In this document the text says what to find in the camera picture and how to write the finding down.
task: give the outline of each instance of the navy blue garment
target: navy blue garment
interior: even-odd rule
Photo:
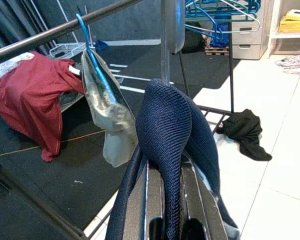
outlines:
[[[141,152],[158,166],[164,182],[165,240],[179,239],[180,168],[184,150],[205,174],[223,221],[237,228],[220,196],[218,152],[209,124],[188,96],[158,79],[152,80],[145,89],[144,101],[136,119],[136,132]],[[125,182],[124,179],[120,188],[125,187]],[[114,216],[118,217],[120,212],[124,218],[126,209],[123,207],[126,208],[128,197],[119,190],[110,216],[107,240],[122,239],[124,224],[116,224]]]

